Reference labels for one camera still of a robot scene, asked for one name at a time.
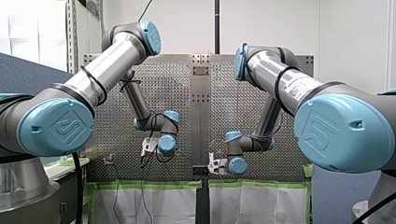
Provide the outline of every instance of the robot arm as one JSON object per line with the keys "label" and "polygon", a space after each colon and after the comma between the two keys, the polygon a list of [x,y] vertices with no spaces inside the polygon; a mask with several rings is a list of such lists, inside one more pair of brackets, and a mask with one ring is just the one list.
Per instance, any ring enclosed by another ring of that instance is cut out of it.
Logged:
{"label": "robot arm", "polygon": [[[295,58],[286,49],[246,45],[236,52],[235,79],[273,97],[262,115],[262,121],[271,122],[262,122],[258,130],[272,130],[275,120],[271,117],[281,107],[295,117],[299,148],[316,165],[346,173],[395,169],[395,97],[372,95],[341,82],[321,83],[300,72],[297,63],[282,60],[288,57]],[[229,154],[237,139],[241,156],[247,138],[227,134]]]}
{"label": "robot arm", "polygon": [[[298,67],[298,61],[294,54],[287,49],[248,47],[246,45],[240,48],[237,55],[241,55],[242,59],[235,57],[234,78],[238,81],[247,81],[254,87],[265,91],[268,89],[266,83],[263,83],[251,69],[247,68],[247,71],[245,71],[244,67],[246,62],[248,62],[246,58],[251,58],[262,51],[265,52],[262,57],[284,63],[285,66],[288,64],[292,67]],[[280,66],[274,66],[274,68],[279,71],[282,69]],[[267,151],[274,148],[273,132],[280,110],[281,105],[276,98],[270,95],[262,111],[259,124],[253,134],[242,135],[240,132],[226,133],[227,164],[225,167],[230,174],[242,175],[247,171],[248,165],[243,156],[244,152]]]}
{"label": "robot arm", "polygon": [[133,65],[160,52],[161,39],[154,23],[136,22],[108,32],[103,49],[102,55],[64,84],[47,88],[30,100],[0,95],[4,108],[0,113],[4,127],[0,157],[52,157],[81,149],[92,134],[93,109]]}
{"label": "robot arm", "polygon": [[[152,34],[153,30],[155,30],[154,28],[155,26],[153,26],[152,23],[144,25],[144,27],[141,28],[143,33],[138,37],[138,39],[151,38],[154,43],[160,41],[159,36]],[[111,36],[114,34],[124,32],[128,33],[131,31],[136,33],[139,31],[139,27],[136,23],[113,27],[106,32],[105,37],[106,40],[110,40],[112,39]],[[103,49],[106,49],[108,46],[110,46],[110,43],[108,41],[104,41],[102,46]],[[155,45],[147,45],[145,50],[152,55],[156,55],[160,52],[160,48]],[[134,70],[131,68],[127,73],[124,73],[124,76],[120,79],[120,85],[122,86],[122,92],[124,93],[129,106],[134,111],[134,127],[137,130],[144,132],[161,132],[161,137],[158,139],[156,147],[158,147],[160,153],[164,156],[171,156],[176,150],[179,114],[172,110],[167,110],[158,114],[151,113],[143,92],[140,90],[139,83],[133,82],[133,78]]]}

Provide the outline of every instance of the metal bracket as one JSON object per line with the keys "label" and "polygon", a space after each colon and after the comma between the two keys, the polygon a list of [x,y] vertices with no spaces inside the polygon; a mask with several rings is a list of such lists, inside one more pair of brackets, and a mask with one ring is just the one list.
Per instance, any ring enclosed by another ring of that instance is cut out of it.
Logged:
{"label": "metal bracket", "polygon": [[141,157],[146,156],[146,152],[150,152],[150,153],[154,153],[156,147],[158,146],[158,141],[160,140],[160,138],[158,137],[147,137],[143,140],[142,143],[142,153],[141,153]]}
{"label": "metal bracket", "polygon": [[209,173],[212,175],[229,175],[227,169],[224,167],[227,165],[227,159],[217,159],[215,160],[215,154],[209,152]]}
{"label": "metal bracket", "polygon": [[194,165],[192,166],[192,174],[198,175],[209,175],[209,169],[205,165]]}
{"label": "metal bracket", "polygon": [[209,66],[194,66],[192,74],[194,76],[209,76]]}

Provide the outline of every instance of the white wall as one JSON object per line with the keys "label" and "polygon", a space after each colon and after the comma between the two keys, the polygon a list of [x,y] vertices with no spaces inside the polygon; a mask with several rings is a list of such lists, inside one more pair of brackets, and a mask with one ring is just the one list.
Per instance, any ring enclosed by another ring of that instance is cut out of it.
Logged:
{"label": "white wall", "polygon": [[389,0],[321,0],[319,79],[385,91],[388,38]]}
{"label": "white wall", "polygon": [[[104,1],[105,29],[137,21],[147,0]],[[318,57],[318,0],[222,0],[221,53],[234,54],[244,42],[280,46]],[[145,19],[154,21],[163,53],[214,51],[213,0],[154,0]]]}
{"label": "white wall", "polygon": [[[105,29],[137,21],[147,0],[105,0]],[[154,0],[143,20],[154,21],[163,41],[162,53],[207,53],[214,49],[212,0]]]}

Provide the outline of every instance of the white label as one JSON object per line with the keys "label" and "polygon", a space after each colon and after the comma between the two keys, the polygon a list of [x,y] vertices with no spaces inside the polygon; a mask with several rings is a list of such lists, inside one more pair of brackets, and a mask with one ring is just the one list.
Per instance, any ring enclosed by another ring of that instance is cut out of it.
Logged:
{"label": "white label", "polygon": [[312,77],[305,74],[295,74],[295,77],[289,80],[283,87],[283,91],[297,101],[300,101],[309,91],[320,85],[320,82],[314,80]]}

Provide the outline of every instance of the perforated metal panel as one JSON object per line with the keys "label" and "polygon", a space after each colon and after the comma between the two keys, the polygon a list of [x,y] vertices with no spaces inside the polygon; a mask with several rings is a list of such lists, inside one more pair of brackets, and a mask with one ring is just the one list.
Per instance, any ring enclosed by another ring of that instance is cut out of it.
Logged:
{"label": "perforated metal panel", "polygon": [[[160,56],[136,66],[135,77],[142,80],[141,90],[148,106],[155,112],[167,109],[180,113],[177,147],[179,153],[168,163],[157,162],[155,156],[148,164],[145,178],[151,180],[191,180],[191,118],[190,85],[191,57]],[[149,132],[134,129],[134,114],[120,86],[112,90],[106,103],[96,110],[94,133],[95,160],[89,169],[91,181],[115,179],[114,167],[104,165],[103,157],[114,154],[120,177],[141,179],[139,168],[142,142]]]}
{"label": "perforated metal panel", "polygon": [[[89,63],[94,58],[94,55],[88,55],[85,61]],[[196,57],[192,58],[192,55],[162,55],[135,67],[136,79],[142,80],[141,89],[149,107],[156,112],[176,110],[181,117],[177,136],[180,152],[166,164],[152,160],[146,168],[146,171],[149,170],[146,179],[191,180],[192,166],[207,161],[208,143],[216,139],[223,141],[224,134],[229,131],[252,133],[259,121],[266,93],[233,79],[233,56],[210,55],[210,62],[205,61],[205,66],[209,66],[209,74],[203,75],[193,73],[192,68],[197,65],[193,60],[196,61]],[[300,56],[299,60],[303,71],[312,75],[313,57]],[[142,178],[139,168],[141,143],[149,133],[136,131],[133,120],[132,109],[120,93],[120,87],[116,87],[108,95],[107,102],[96,109],[93,145],[87,152],[93,159],[89,166],[90,181],[117,178],[114,166],[106,166],[102,160],[110,153],[115,156],[121,178]],[[246,153],[249,169],[244,178],[304,179],[302,165],[308,161],[297,147],[292,123],[293,119],[285,115],[273,151]],[[217,158],[225,158],[222,142],[213,142],[210,150],[217,153]]]}
{"label": "perforated metal panel", "polygon": [[[303,72],[312,76],[313,57],[299,56]],[[265,105],[267,93],[247,82],[233,79],[233,57],[214,56],[211,59],[211,152],[216,158],[226,158],[223,140],[229,131],[253,133]],[[293,134],[293,117],[284,114],[282,128],[275,136],[276,147],[272,151],[245,153],[248,171],[244,178],[273,180],[304,179],[303,164],[308,163],[299,150]]]}

